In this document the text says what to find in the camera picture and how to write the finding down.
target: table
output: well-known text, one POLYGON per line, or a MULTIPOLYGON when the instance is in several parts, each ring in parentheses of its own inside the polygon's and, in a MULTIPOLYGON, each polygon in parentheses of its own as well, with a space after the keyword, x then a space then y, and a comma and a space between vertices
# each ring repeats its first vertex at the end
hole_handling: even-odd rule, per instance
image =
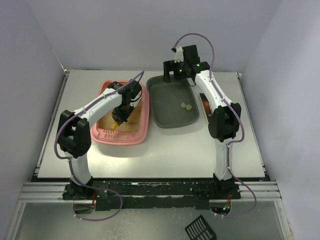
MULTIPOLYGON (((69 178, 66 160, 54 153, 59 117, 64 110, 73 111, 92 99, 105 80, 129 80, 138 71, 71 70, 58 99, 56 115, 40 156, 38 178, 69 178)), ((160 71, 146 71, 141 83, 162 75, 160 71)), ((241 86, 234 72, 216 72, 214 76, 226 95, 242 107, 241 120, 245 140, 233 145, 233 172, 240 178, 264 177, 261 154, 254 135, 241 86)), ((200 104, 199 87, 192 88, 200 116, 185 127, 159 128, 149 118, 145 140, 132 146, 106 145, 92 141, 87 154, 89 170, 94 178, 211 178, 215 172, 216 153, 200 104)))

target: slotted black panel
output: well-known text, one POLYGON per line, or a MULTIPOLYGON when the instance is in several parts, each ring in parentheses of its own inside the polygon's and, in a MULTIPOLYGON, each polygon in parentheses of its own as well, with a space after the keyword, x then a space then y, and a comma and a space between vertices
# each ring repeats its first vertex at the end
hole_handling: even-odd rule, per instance
POLYGON ((185 231, 191 240, 217 240, 216 233, 202 215, 190 223, 185 231))

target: wall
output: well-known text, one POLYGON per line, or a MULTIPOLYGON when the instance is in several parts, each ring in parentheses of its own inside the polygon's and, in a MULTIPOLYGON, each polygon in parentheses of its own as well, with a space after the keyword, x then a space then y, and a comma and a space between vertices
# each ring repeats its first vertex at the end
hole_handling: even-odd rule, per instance
MULTIPOLYGON (((281 0, 26 0, 66 69, 162 70, 206 35, 216 71, 243 72, 281 0)), ((197 44, 205 61, 208 44, 197 44)))
POLYGON ((320 1, 283 0, 242 86, 296 240, 319 239, 320 1))
POLYGON ((64 72, 24 0, 0 0, 0 239, 36 167, 64 72))

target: purple cable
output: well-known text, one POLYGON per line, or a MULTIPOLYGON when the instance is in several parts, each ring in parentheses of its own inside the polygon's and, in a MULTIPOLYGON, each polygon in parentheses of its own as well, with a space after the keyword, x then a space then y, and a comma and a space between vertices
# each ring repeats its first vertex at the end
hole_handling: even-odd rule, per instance
POLYGON ((120 91, 121 89, 125 88, 127 85, 129 85, 130 83, 132 83, 135 79, 137 79, 139 77, 139 80, 138 82, 140 82, 142 76, 144 75, 145 71, 141 71, 137 76, 135 76, 134 78, 132 78, 131 80, 129 80, 125 85, 119 87, 118 89, 114 90, 113 92, 110 92, 108 94, 106 94, 105 96, 101 96, 99 98, 97 98, 95 101, 93 101, 90 105, 88 105, 84 110, 80 111, 79 113, 75 114, 74 116, 70 117, 62 126, 61 128, 59 129, 58 133, 56 134, 56 138, 55 138, 55 141, 54 141, 54 153, 55 155, 59 158, 59 159, 68 159, 68 162, 69 162, 69 168, 70 168, 70 172, 71 172, 71 176, 74 178, 75 181, 77 181, 81 186, 83 187, 86 187, 88 189, 93 189, 93 190, 106 190, 108 192, 111 192, 111 193, 114 193, 116 194, 119 198, 120 198, 120 207, 119 209, 112 215, 108 216, 108 217, 105 217, 105 218, 100 218, 100 219, 91 219, 91 218, 86 218, 86 217, 80 217, 79 215, 76 214, 76 209, 75 207, 73 207, 73 213, 74 213, 74 216, 80 220, 85 220, 85 221, 90 221, 90 222, 100 222, 100 221, 104 221, 104 220, 108 220, 108 219, 111 219, 113 218, 114 216, 116 216, 120 210, 122 209, 122 206, 123 206, 123 198, 121 197, 120 193, 118 193, 117 191, 115 190, 112 190, 110 188, 103 188, 103 187, 96 187, 96 186, 89 186, 89 185, 86 185, 84 184, 83 182, 81 182, 77 176, 75 175, 75 172, 74 172, 74 169, 72 167, 72 163, 71 163, 71 158, 68 157, 68 156, 60 156, 59 153, 58 153, 58 139, 62 133, 62 131, 64 130, 64 128, 73 120, 75 119, 76 117, 84 114, 86 111, 88 111, 90 108, 92 108, 94 105, 96 105, 98 102, 100 102, 102 99, 105 99, 115 93, 117 93, 118 91, 120 91))
POLYGON ((184 37, 186 36, 190 36, 190 35, 196 35, 196 36, 199 36, 203 39, 205 39, 210 47, 211 47, 211 50, 212 50, 212 61, 211 61, 211 64, 210 64, 210 69, 209 69, 209 77, 210 77, 210 82, 212 83, 214 89, 216 90, 216 92, 219 94, 220 98, 222 98, 223 102, 229 107, 229 109, 232 111, 232 113, 234 114, 235 118, 237 119, 237 121, 239 122, 239 125, 240 125, 240 128, 241 128, 241 138, 239 140, 231 140, 228 144, 227 144, 227 148, 226 148, 226 166, 228 167, 228 171, 229 173, 231 174, 231 176, 238 182, 240 182, 243 186, 245 186, 251 193, 252 193, 252 196, 254 198, 254 203, 253 203, 253 206, 248 209, 247 211, 245 212, 242 212, 242 213, 238 213, 238 214, 233 214, 233 215, 221 215, 221 214, 217 214, 218 216, 221 216, 223 218, 233 218, 233 217, 240 217, 240 216, 243 216, 245 214, 248 214, 250 213, 253 209, 255 209, 256 205, 257 205, 257 197, 254 193, 254 191, 252 191, 252 189, 247 185, 245 184, 243 181, 241 181, 239 178, 237 178, 231 171, 230 169, 230 145, 233 144, 233 143, 241 143, 244 139, 245 139, 245 128, 244 128, 244 125, 240 119, 240 117, 238 116, 238 114, 236 113, 236 111, 234 110, 234 108, 224 99, 222 93, 219 91, 218 87, 216 86, 215 82, 212 80, 212 72, 213 72, 213 66, 214 66, 214 61, 215 61, 215 49, 214 49, 214 46, 212 45, 211 41, 203 36, 202 34, 199 34, 199 33, 195 33, 195 32, 191 32, 191 33, 187 33, 185 35, 183 35, 182 37, 180 37, 178 39, 178 41, 175 42, 174 44, 174 48, 178 45, 178 43, 181 41, 181 39, 183 39, 184 37))

